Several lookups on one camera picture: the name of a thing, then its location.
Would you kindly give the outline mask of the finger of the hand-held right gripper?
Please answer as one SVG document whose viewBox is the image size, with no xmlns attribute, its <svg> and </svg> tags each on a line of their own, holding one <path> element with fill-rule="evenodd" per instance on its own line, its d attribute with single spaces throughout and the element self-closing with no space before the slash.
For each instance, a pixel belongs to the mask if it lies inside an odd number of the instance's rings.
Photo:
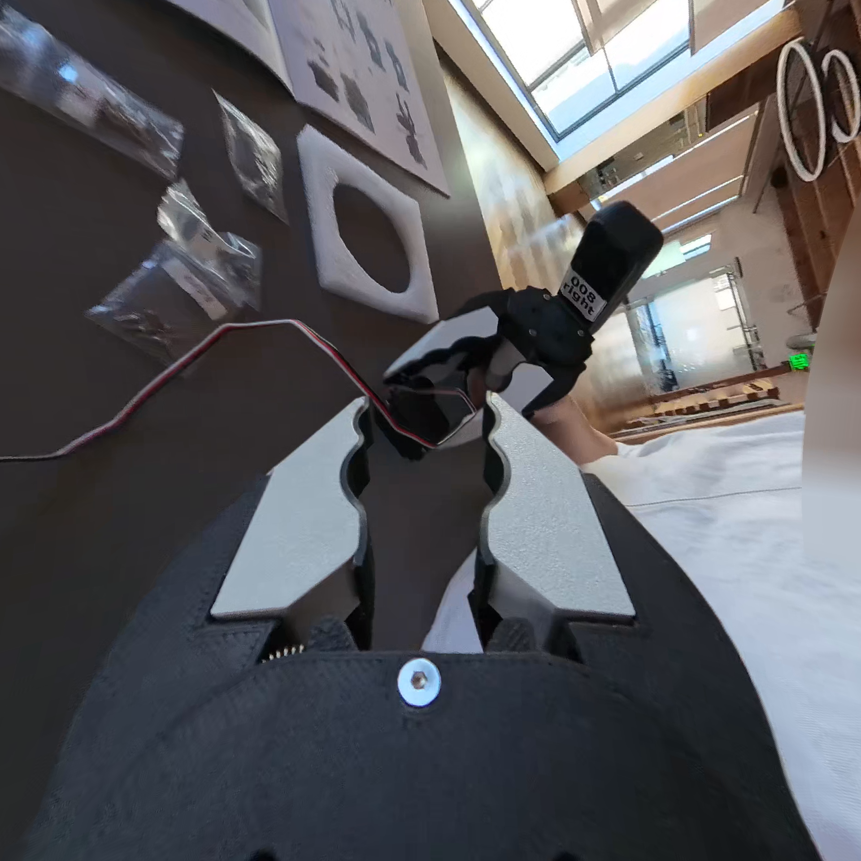
<svg viewBox="0 0 861 861">
<path fill-rule="evenodd" d="M 387 387 L 468 390 L 470 371 L 487 361 L 499 342 L 498 319 L 446 319 L 399 356 L 384 372 Z"/>
<path fill-rule="evenodd" d="M 430 433 L 430 449 L 441 449 L 470 441 L 467 436 L 480 430 L 483 408 L 468 392 L 430 392 L 436 412 Z"/>
</svg>

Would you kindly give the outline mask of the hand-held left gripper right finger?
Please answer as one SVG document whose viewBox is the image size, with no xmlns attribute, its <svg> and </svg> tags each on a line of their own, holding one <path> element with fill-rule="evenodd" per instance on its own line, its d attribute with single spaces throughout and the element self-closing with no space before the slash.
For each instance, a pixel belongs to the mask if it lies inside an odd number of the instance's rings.
<svg viewBox="0 0 861 861">
<path fill-rule="evenodd" d="M 539 648 L 569 622 L 630 626 L 636 611 L 580 469 L 500 394 L 482 416 L 481 514 L 468 601 L 487 646 L 525 619 Z"/>
</svg>

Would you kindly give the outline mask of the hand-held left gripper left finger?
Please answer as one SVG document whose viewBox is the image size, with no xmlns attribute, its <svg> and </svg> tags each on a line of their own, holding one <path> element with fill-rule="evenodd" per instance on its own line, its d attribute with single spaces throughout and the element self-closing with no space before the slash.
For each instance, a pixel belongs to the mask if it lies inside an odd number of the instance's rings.
<svg viewBox="0 0 861 861">
<path fill-rule="evenodd" d="M 215 620 L 274 619 L 300 643 L 336 617 L 370 647 L 373 553 L 361 495 L 372 442 L 370 399 L 359 397 L 270 471 L 210 609 Z"/>
</svg>

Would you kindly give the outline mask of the black servo motor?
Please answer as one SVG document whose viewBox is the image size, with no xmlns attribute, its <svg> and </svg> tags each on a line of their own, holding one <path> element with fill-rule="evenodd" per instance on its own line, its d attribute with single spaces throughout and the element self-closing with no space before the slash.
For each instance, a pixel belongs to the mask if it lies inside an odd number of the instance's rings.
<svg viewBox="0 0 861 861">
<path fill-rule="evenodd" d="M 386 384 L 385 410 L 374 415 L 377 428 L 408 461 L 420 461 L 446 442 L 477 412 L 461 386 L 438 387 L 418 378 Z"/>
</svg>

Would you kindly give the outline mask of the person's right hand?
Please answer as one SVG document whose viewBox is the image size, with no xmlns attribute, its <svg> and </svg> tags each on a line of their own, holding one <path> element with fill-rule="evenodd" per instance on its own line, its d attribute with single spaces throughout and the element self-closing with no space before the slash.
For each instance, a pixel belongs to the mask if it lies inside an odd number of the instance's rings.
<svg viewBox="0 0 861 861">
<path fill-rule="evenodd" d="M 617 442 L 592 426 L 571 394 L 536 411 L 531 423 L 578 467 L 618 455 Z"/>
</svg>

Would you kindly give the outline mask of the clear plastic parts bag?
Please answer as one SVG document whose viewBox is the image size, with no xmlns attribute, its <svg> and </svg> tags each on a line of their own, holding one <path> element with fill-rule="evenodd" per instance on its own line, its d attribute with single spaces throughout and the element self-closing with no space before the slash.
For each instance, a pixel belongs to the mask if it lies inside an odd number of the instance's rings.
<svg viewBox="0 0 861 861">
<path fill-rule="evenodd" d="M 220 276 L 165 239 L 84 317 L 170 365 L 240 317 L 242 308 Z"/>
<path fill-rule="evenodd" d="M 236 301 L 254 311 L 262 309 L 262 249 L 235 233 L 215 231 L 185 180 L 166 189 L 158 205 L 157 223 L 200 270 Z"/>
<path fill-rule="evenodd" d="M 178 177 L 183 124 L 6 3 L 1 12 L 1 86 L 160 176 L 170 181 Z"/>
<path fill-rule="evenodd" d="M 214 92 L 221 110 L 227 155 L 244 194 L 285 225 L 283 157 L 274 139 L 250 117 Z"/>
</svg>

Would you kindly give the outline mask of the large window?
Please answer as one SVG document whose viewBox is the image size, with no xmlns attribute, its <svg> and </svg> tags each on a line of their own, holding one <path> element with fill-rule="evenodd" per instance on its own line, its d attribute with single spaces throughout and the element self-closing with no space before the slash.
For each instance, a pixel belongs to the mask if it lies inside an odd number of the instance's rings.
<svg viewBox="0 0 861 861">
<path fill-rule="evenodd" d="M 689 54 L 686 1 L 464 4 L 556 142 Z"/>
</svg>

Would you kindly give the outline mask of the printed instruction booklet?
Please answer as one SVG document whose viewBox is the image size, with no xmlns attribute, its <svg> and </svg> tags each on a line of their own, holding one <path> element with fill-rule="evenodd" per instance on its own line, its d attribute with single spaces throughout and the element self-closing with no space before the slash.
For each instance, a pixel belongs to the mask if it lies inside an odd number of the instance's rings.
<svg viewBox="0 0 861 861">
<path fill-rule="evenodd" d="M 246 50 L 300 105 L 449 196 L 395 2 L 171 4 Z"/>
</svg>

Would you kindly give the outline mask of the white foam frame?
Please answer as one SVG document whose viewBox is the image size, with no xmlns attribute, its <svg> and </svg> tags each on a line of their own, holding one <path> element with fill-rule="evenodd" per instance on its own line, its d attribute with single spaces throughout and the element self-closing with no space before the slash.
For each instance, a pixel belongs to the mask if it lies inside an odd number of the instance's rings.
<svg viewBox="0 0 861 861">
<path fill-rule="evenodd" d="M 420 207 L 326 135 L 307 124 L 296 145 L 321 288 L 382 313 L 425 325 L 439 321 Z M 370 199 L 393 223 L 410 268 L 403 293 L 378 283 L 357 261 L 339 231 L 334 195 L 340 185 Z"/>
</svg>

